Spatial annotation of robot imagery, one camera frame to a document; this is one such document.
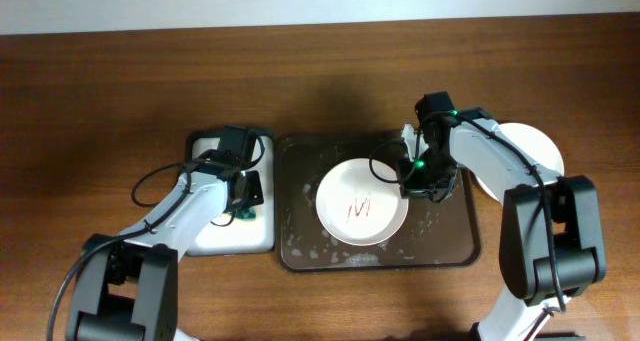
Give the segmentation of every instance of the wood grain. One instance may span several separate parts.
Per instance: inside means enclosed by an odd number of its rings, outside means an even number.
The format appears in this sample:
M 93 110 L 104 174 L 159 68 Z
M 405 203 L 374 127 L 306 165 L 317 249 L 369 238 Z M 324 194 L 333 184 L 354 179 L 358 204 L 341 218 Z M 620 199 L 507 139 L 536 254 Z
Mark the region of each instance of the wood grain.
M 607 278 L 545 331 L 640 333 L 640 15 L 0 37 L 0 332 L 35 340 L 94 232 L 145 210 L 132 184 L 193 130 L 277 135 L 415 121 L 426 92 L 530 124 L 598 188 Z M 146 192 L 160 198 L 166 182 Z M 179 326 L 207 340 L 381 340 L 465 333 L 503 285 L 500 206 L 474 190 L 483 254 L 463 269 L 286 273 L 274 255 L 186 258 Z M 65 297 L 58 339 L 70 297 Z

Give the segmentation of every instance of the white bowl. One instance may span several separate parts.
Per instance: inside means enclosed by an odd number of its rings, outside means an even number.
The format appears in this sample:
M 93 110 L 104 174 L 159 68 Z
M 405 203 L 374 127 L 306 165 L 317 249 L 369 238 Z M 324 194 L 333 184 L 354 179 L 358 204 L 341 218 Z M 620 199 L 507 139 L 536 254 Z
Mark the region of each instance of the white bowl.
M 500 130 L 537 163 L 564 175 L 564 162 L 562 161 L 560 150 L 542 131 L 521 123 L 504 123 L 500 125 Z M 498 200 L 478 176 L 476 176 L 476 180 L 478 180 L 478 184 L 487 195 L 496 201 Z
M 373 161 L 378 175 L 395 179 L 391 167 Z M 316 194 L 316 211 L 324 228 L 338 240 L 355 246 L 380 243 L 404 222 L 409 200 L 400 187 L 376 179 L 368 159 L 345 161 L 327 173 Z

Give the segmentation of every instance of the dark tray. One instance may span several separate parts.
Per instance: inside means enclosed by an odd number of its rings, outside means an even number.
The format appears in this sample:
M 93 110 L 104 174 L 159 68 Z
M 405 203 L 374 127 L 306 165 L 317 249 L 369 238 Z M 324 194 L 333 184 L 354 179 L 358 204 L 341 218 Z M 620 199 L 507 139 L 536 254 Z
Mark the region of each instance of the dark tray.
M 362 136 L 291 136 L 276 145 L 276 250 L 290 271 L 461 267 L 480 255 L 480 237 L 469 172 L 459 171 L 452 195 L 442 204 L 411 199 L 402 227 L 387 241 L 352 246 L 322 227 L 315 194 L 324 175 L 339 163 L 368 158 L 400 131 Z M 389 147 L 378 160 L 393 167 L 404 150 Z

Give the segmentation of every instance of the red marking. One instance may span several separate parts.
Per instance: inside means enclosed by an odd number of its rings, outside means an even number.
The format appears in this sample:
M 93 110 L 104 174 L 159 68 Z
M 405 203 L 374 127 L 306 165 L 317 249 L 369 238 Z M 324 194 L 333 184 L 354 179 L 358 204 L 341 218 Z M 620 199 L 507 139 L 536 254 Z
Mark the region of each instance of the red marking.
M 368 196 L 371 196 L 371 193 L 367 193 L 367 197 L 365 197 L 364 201 L 360 204 L 360 208 L 358 208 L 358 199 L 356 198 L 355 200 L 353 200 L 353 205 L 349 206 L 349 211 L 347 212 L 347 223 L 349 223 L 351 219 L 351 210 L 353 210 L 353 213 L 356 215 L 356 217 L 359 217 L 365 205 L 367 206 L 365 216 L 369 216 L 369 210 L 371 210 L 371 200 Z
M 356 214 L 356 217 L 360 216 L 360 213 L 362 212 L 362 209 L 364 208 L 364 205 L 366 205 L 367 203 L 369 203 L 369 199 L 365 198 L 364 202 L 362 204 L 360 204 L 360 209 L 356 209 L 354 210 L 354 213 Z M 355 204 L 356 204 L 356 208 L 358 207 L 358 199 L 355 199 Z

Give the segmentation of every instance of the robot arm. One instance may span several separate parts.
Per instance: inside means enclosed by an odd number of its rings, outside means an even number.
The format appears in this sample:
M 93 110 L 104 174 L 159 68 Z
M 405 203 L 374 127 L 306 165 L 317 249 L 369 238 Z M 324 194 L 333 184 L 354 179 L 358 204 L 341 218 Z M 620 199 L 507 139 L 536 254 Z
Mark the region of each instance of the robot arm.
M 128 239 L 125 242 L 146 247 L 164 244 L 177 251 L 179 262 L 200 231 L 211 220 L 220 216 L 227 209 L 227 182 L 203 172 L 193 172 L 191 180 L 189 195 L 163 223 L 151 232 Z M 123 230 L 120 234 L 127 234 L 148 227 L 146 220 L 156 220 L 171 207 L 180 197 L 186 187 L 186 182 L 185 175 L 181 175 L 177 185 L 167 197 L 142 220 Z
M 263 202 L 257 171 L 244 171 L 259 161 L 251 161 L 255 141 L 250 130 L 225 127 L 218 148 L 188 162 L 171 193 L 122 231 L 126 239 L 85 243 L 95 254 L 78 273 L 67 340 L 193 340 L 176 327 L 178 262 L 210 221 Z M 131 280 L 135 299 L 109 292 Z
M 504 207 L 499 261 L 506 286 L 489 316 L 474 325 L 472 337 L 533 339 L 548 320 L 549 310 L 558 309 L 560 298 L 566 303 L 604 278 L 595 187 L 584 176 L 564 178 L 536 164 L 502 135 L 486 111 L 456 111 L 446 92 L 425 95 L 416 104 L 416 114 L 424 140 L 413 137 L 411 126 L 405 126 L 407 148 L 418 152 L 409 152 L 409 158 L 396 167 L 403 197 L 438 198 L 448 192 L 451 170 L 462 164 L 483 180 Z M 539 178 L 516 153 L 535 166 Z M 551 218 L 565 224 L 563 233 L 551 236 L 551 245 L 541 212 L 540 183 Z M 554 286 L 552 256 L 561 294 Z

